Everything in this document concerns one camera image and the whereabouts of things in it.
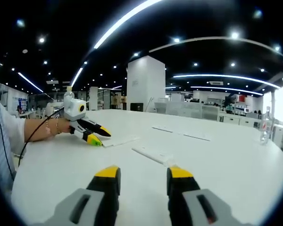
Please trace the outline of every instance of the person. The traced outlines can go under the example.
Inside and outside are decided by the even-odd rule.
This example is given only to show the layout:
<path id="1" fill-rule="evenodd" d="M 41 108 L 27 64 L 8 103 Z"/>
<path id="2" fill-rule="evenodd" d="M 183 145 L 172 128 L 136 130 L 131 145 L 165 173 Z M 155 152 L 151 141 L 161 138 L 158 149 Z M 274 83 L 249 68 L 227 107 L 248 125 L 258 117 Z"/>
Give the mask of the person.
<path id="1" fill-rule="evenodd" d="M 22 114 L 22 113 L 23 113 L 22 107 L 21 107 L 20 105 L 17 106 L 17 112 L 18 112 L 19 114 Z"/>
<path id="2" fill-rule="evenodd" d="M 0 103 L 0 188 L 9 198 L 15 176 L 12 153 L 20 154 L 31 134 L 43 122 L 41 119 L 20 119 L 10 115 Z M 70 132 L 70 122 L 64 118 L 49 119 L 30 138 L 29 142 L 45 140 Z"/>

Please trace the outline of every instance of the bracelet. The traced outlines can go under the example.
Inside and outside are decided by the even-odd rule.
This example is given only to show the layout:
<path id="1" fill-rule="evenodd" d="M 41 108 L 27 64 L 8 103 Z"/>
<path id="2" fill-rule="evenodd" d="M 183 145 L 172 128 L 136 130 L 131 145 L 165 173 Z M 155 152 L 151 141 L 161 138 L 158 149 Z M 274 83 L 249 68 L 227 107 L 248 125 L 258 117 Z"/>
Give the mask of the bracelet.
<path id="1" fill-rule="evenodd" d="M 61 133 L 61 131 L 60 131 L 59 128 L 58 128 L 58 119 L 57 119 L 57 133 L 58 133 L 58 134 Z"/>

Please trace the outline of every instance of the ceiling light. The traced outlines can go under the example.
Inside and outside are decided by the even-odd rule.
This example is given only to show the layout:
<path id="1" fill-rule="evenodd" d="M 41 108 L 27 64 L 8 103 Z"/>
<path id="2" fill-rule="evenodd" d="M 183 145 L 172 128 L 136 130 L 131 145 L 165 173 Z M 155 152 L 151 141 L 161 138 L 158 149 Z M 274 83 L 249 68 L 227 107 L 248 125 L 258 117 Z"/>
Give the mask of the ceiling light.
<path id="1" fill-rule="evenodd" d="M 45 38 L 39 38 L 39 43 L 44 43 L 45 42 Z"/>
<path id="2" fill-rule="evenodd" d="M 18 20 L 17 20 L 17 26 L 18 26 L 18 27 L 25 27 L 24 20 L 18 19 Z"/>
<path id="3" fill-rule="evenodd" d="M 187 75 L 177 75 L 173 76 L 173 78 L 190 78 L 190 77 L 220 77 L 220 78 L 233 78 L 233 79 L 244 79 L 244 80 L 249 80 L 249 81 L 254 81 L 254 82 L 259 82 L 262 84 L 266 84 L 268 86 L 275 87 L 277 89 L 280 88 L 280 86 L 274 85 L 272 83 L 269 83 L 267 81 L 262 81 L 258 79 L 253 79 L 249 77 L 244 77 L 244 76 L 237 76 L 237 75 L 227 75 L 227 74 L 187 74 Z"/>
<path id="4" fill-rule="evenodd" d="M 74 84 L 75 84 L 77 78 L 79 77 L 80 73 L 82 72 L 82 70 L 83 70 L 83 68 L 81 67 L 81 68 L 79 69 L 79 71 L 76 73 L 75 79 L 73 80 L 73 82 L 72 82 L 72 84 L 71 84 L 71 87 L 74 86 Z"/>
<path id="5" fill-rule="evenodd" d="M 239 37 L 239 33 L 233 32 L 232 33 L 232 39 L 237 39 Z"/>
<path id="6" fill-rule="evenodd" d="M 208 87 L 208 86 L 191 86 L 191 88 L 200 88 L 200 89 L 211 89 L 211 88 L 213 88 L 213 89 L 223 89 L 223 90 L 227 89 L 227 90 L 232 90 L 232 91 L 240 91 L 240 92 L 251 93 L 251 94 L 263 96 L 262 93 L 256 93 L 256 92 L 242 90 L 242 89 L 232 89 L 232 88 L 223 88 L 223 87 Z"/>
<path id="7" fill-rule="evenodd" d="M 112 89 L 117 89 L 117 88 L 121 88 L 122 86 L 116 86 L 116 87 L 114 87 L 114 88 L 112 88 Z"/>
<path id="8" fill-rule="evenodd" d="M 93 48 L 99 48 L 101 44 L 118 28 L 120 27 L 124 22 L 129 20 L 134 15 L 138 14 L 142 10 L 146 9 L 147 7 L 160 2 L 162 0 L 147 0 L 144 3 L 138 5 L 134 9 L 132 9 L 130 12 L 128 12 L 126 15 L 124 15 L 122 18 L 120 18 L 101 38 L 100 40 L 95 44 Z"/>

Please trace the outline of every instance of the white sleeve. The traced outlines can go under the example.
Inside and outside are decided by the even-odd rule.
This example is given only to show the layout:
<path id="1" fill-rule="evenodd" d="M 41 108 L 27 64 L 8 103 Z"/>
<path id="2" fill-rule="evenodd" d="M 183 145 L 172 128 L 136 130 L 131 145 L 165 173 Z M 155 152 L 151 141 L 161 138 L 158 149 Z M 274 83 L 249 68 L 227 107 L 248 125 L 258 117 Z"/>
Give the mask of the white sleeve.
<path id="1" fill-rule="evenodd" d="M 24 125 L 25 119 L 10 115 L 0 103 L 4 127 L 7 130 L 10 149 L 15 154 L 20 154 L 24 147 Z"/>

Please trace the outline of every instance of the black cable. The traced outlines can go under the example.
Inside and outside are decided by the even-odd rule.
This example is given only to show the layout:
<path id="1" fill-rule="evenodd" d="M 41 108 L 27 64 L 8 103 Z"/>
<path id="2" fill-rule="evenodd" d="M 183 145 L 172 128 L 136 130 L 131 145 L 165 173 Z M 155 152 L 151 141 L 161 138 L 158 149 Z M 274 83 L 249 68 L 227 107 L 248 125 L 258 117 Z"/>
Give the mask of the black cable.
<path id="1" fill-rule="evenodd" d="M 9 172 L 10 172 L 10 176 L 11 176 L 12 180 L 14 181 L 14 175 L 13 175 L 13 173 L 11 171 L 11 168 L 10 168 L 10 164 L 9 164 L 9 161 L 8 161 L 8 155 L 6 154 L 6 149 L 5 149 L 5 144 L 4 144 L 4 137 L 3 137 L 1 123 L 0 123 L 0 130 L 1 130 L 1 137 L 2 137 L 2 142 L 3 142 L 3 148 L 4 148 L 4 154 L 5 154 L 6 162 L 8 163 L 8 169 L 9 169 Z"/>
<path id="2" fill-rule="evenodd" d="M 64 107 L 58 109 L 56 112 L 54 112 L 53 114 L 51 114 L 50 116 L 48 116 L 35 130 L 34 132 L 30 135 L 30 137 L 27 139 L 27 141 L 25 142 L 25 145 L 21 151 L 20 157 L 19 157 L 19 163 L 18 163 L 18 167 L 20 166 L 20 162 L 21 162 L 21 158 L 22 158 L 22 154 L 26 148 L 27 143 L 30 141 L 30 139 L 32 138 L 32 136 L 34 135 L 34 133 L 47 121 L 49 120 L 53 115 L 55 115 L 56 113 L 62 111 L 64 109 Z"/>

